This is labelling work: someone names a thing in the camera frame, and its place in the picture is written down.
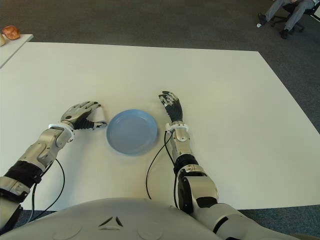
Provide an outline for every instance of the black joint cover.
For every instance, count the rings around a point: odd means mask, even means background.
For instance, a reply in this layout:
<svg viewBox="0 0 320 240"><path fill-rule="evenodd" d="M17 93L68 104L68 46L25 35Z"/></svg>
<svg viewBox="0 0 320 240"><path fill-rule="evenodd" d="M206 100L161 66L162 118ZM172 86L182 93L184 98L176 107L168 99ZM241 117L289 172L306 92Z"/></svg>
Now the black joint cover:
<svg viewBox="0 0 320 240"><path fill-rule="evenodd" d="M31 188L33 184L40 183L42 173L42 170L32 163L17 161L4 176L15 179Z"/></svg>
<svg viewBox="0 0 320 240"><path fill-rule="evenodd" d="M177 175L181 168L183 168L184 166L189 165L189 164L198 165L198 162L193 155L183 154L183 155L179 156L176 159L175 164L174 164L174 169L173 169L174 173Z"/></svg>

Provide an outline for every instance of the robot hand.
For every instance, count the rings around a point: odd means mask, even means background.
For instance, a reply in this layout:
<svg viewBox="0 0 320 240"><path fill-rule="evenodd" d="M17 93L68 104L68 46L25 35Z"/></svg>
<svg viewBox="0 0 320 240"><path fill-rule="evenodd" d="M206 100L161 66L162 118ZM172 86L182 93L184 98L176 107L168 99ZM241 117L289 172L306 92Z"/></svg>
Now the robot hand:
<svg viewBox="0 0 320 240"><path fill-rule="evenodd" d="M103 121L92 122L87 117L97 108L101 107L97 101L85 101L70 107L61 117L61 122L73 129L103 128L107 124Z"/></svg>
<svg viewBox="0 0 320 240"><path fill-rule="evenodd" d="M183 113L179 98L170 91L162 91L159 95L160 101L163 104L172 122L183 121Z"/></svg>

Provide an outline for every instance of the white table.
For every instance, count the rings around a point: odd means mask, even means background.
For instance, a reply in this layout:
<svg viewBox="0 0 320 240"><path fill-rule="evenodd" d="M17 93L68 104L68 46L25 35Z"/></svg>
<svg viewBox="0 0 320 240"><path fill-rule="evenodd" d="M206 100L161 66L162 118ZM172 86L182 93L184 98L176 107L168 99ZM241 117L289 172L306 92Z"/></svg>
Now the white table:
<svg viewBox="0 0 320 240"><path fill-rule="evenodd" d="M66 186L53 210L147 197L146 171L169 121L162 90L180 98L191 147L221 202L238 209L320 204L320 135L258 52L28 42L0 74L2 175L76 103L98 101L107 121L140 109L157 122L157 144L139 157L112 150L105 129L77 131L58 154ZM173 204L172 169L162 151L150 172L153 199ZM61 184L55 163L35 208L46 208ZM30 209L31 196L23 207Z"/></svg>
<svg viewBox="0 0 320 240"><path fill-rule="evenodd" d="M25 44L29 42L34 36L32 34L21 34L20 38L16 40L9 40L5 35L5 45L0 47L0 69L7 61Z"/></svg>

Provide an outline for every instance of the shoe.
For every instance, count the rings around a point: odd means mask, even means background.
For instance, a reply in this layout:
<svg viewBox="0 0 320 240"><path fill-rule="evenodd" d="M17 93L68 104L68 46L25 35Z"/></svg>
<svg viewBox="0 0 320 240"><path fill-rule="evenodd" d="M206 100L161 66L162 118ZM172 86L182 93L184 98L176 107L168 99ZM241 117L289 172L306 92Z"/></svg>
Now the shoe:
<svg viewBox="0 0 320 240"><path fill-rule="evenodd" d="M261 12L258 13L258 18L261 25L265 25L267 23L266 16L263 15Z"/></svg>
<svg viewBox="0 0 320 240"><path fill-rule="evenodd" d="M288 34L289 34L289 30L288 29L283 29L280 33L280 37L282 37L283 39L287 39L288 38Z"/></svg>

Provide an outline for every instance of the silver forearm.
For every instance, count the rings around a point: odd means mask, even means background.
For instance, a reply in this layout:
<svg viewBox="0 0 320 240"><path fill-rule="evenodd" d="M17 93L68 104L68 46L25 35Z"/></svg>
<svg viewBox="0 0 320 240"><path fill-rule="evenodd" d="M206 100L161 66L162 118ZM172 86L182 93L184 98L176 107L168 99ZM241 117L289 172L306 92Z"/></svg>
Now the silver forearm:
<svg viewBox="0 0 320 240"><path fill-rule="evenodd" d="M170 143L174 173L178 179L179 208L187 214L192 214L199 208L208 208L216 204L218 202L216 185L193 155L187 132L188 126L182 121L176 121L167 128L172 132Z"/></svg>
<svg viewBox="0 0 320 240"><path fill-rule="evenodd" d="M30 188L41 181L41 175L52 164L71 137L71 130L49 128L18 161L0 177L0 233L6 232L18 219Z"/></svg>
<svg viewBox="0 0 320 240"><path fill-rule="evenodd" d="M32 144L18 161L25 161L40 168L42 172L57 157L58 152L66 145L70 138L68 131L49 128Z"/></svg>
<svg viewBox="0 0 320 240"><path fill-rule="evenodd" d="M41 181L41 174L55 160L70 138L64 129L49 128L18 159L14 166L0 177L0 193L15 202L23 202L34 183Z"/></svg>
<svg viewBox="0 0 320 240"><path fill-rule="evenodd" d="M182 121L175 121L172 125L180 126L184 125L184 123ZM190 149L190 136L185 128L176 128L172 133L170 143L172 145L172 157L174 162L176 162L177 158L181 155L193 154Z"/></svg>

